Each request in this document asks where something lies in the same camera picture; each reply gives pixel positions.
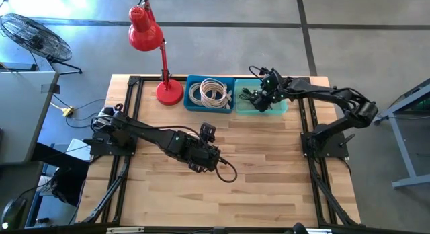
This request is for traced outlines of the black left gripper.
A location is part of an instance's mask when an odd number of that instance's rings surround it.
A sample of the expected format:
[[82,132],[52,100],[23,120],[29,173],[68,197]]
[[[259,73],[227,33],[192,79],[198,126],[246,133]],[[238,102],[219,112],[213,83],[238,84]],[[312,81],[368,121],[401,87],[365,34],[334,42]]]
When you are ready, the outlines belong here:
[[[204,122],[200,127],[200,136],[206,142],[215,141],[216,127]],[[188,167],[196,172],[214,171],[220,158],[220,149],[213,145],[190,143],[186,145]]]

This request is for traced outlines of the black aluminium table frame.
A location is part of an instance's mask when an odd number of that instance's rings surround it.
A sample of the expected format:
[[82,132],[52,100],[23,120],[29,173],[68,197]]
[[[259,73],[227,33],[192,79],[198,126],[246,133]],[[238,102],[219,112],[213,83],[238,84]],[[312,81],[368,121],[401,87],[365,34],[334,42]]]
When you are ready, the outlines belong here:
[[203,122],[216,127],[216,145],[228,165],[195,173],[156,145],[137,142],[128,175],[102,221],[145,227],[309,227],[340,223],[310,177],[300,134],[336,119],[332,104],[302,100],[282,115],[192,112],[183,103],[160,104],[155,76],[114,75],[106,102],[153,126],[178,124],[183,131]]

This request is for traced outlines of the teal translucent plastic bin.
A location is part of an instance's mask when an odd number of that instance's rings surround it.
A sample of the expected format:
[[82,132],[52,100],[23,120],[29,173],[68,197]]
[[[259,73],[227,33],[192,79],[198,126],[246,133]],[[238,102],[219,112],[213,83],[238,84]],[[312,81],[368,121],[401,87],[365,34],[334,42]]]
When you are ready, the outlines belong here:
[[237,114],[240,115],[282,115],[288,109],[287,101],[282,100],[276,104],[272,104],[271,108],[264,112],[257,110],[249,100],[244,100],[240,95],[244,95],[243,89],[248,89],[250,92],[259,91],[261,82],[258,79],[236,79],[234,84],[234,107]]

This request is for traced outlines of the black floor fan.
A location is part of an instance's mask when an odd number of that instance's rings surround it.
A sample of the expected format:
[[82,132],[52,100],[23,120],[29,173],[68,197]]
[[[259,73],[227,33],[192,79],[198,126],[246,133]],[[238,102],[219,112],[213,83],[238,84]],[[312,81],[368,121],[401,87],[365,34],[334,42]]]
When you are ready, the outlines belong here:
[[50,66],[60,64],[74,69],[60,75],[83,73],[81,68],[67,63],[73,55],[71,47],[58,34],[35,20],[7,13],[0,16],[0,32],[31,54],[46,59]]

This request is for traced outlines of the black computer mouse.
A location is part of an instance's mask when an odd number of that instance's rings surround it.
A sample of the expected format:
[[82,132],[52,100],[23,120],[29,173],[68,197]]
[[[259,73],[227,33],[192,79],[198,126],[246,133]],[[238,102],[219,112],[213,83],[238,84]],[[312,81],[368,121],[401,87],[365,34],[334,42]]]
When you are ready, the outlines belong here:
[[25,198],[17,197],[6,204],[0,218],[0,228],[2,231],[19,228],[26,202]]

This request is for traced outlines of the yellow power plug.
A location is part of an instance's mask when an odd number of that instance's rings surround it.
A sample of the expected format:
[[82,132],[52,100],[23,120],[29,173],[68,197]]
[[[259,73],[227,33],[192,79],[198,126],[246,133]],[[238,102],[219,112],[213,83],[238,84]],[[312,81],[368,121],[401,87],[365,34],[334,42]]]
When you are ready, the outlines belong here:
[[60,110],[62,112],[62,115],[65,118],[71,116],[73,114],[73,112],[75,111],[74,107],[72,107],[72,106],[60,107],[60,106],[57,106],[56,104],[54,104],[52,102],[50,102],[50,105],[55,107],[56,109]]

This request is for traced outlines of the red desk lamp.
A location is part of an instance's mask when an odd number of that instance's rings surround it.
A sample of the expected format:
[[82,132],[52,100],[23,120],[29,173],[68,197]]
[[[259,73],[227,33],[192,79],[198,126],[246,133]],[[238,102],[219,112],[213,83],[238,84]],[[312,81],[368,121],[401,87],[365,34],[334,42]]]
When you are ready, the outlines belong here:
[[165,37],[161,27],[156,22],[150,1],[139,0],[130,9],[128,15],[131,22],[128,31],[130,45],[142,52],[156,49],[161,51],[162,74],[161,82],[155,90],[157,100],[167,106],[179,103],[184,95],[183,86],[178,80],[170,79]]

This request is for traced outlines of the grey metal table frame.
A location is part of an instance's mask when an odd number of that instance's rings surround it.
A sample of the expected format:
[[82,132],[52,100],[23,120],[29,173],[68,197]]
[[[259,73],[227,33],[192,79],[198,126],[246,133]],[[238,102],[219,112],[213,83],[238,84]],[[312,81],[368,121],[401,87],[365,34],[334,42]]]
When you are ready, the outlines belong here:
[[430,173],[417,174],[419,157],[430,160],[430,78],[408,90],[382,110],[374,125],[390,123],[404,161],[407,178],[392,182],[393,188],[430,183]]

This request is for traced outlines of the blue plastic bin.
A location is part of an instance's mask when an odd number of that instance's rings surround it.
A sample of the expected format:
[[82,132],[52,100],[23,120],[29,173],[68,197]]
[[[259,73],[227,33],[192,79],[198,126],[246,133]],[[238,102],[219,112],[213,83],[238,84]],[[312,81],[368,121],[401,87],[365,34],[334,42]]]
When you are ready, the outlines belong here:
[[190,75],[184,106],[189,111],[229,114],[234,108],[234,78]]

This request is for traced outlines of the grey side table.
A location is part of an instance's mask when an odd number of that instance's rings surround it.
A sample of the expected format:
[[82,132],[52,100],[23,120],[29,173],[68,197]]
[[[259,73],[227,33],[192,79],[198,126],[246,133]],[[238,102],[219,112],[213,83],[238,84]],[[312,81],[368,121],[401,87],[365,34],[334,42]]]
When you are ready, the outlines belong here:
[[32,158],[58,78],[54,71],[0,73],[0,165]]

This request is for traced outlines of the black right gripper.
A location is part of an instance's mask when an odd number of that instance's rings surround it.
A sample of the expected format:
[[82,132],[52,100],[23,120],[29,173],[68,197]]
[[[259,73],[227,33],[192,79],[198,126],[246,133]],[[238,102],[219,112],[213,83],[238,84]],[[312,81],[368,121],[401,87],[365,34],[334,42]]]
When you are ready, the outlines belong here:
[[[273,103],[277,103],[285,99],[284,78],[276,69],[271,69],[270,71],[265,72],[261,88]],[[271,102],[263,100],[263,94],[261,91],[253,90],[250,96],[250,102],[257,103],[257,109],[260,112],[271,109]]]

